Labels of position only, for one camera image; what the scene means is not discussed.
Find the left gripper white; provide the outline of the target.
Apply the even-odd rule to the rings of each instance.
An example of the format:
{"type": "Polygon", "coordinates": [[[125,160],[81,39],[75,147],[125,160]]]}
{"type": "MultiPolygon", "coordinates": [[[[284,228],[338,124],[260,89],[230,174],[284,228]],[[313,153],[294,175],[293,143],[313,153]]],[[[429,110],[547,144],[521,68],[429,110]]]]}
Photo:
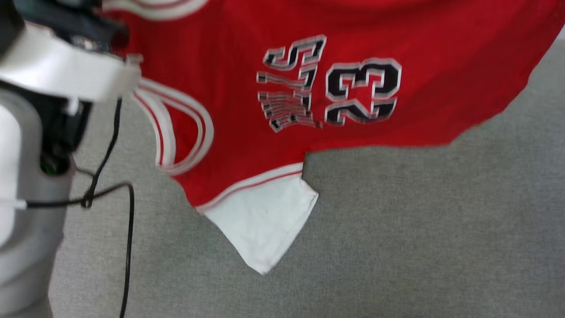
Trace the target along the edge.
{"type": "Polygon", "coordinates": [[[125,24],[101,15],[101,0],[3,0],[1,88],[106,102],[133,91],[139,59],[120,57],[125,24]]]}

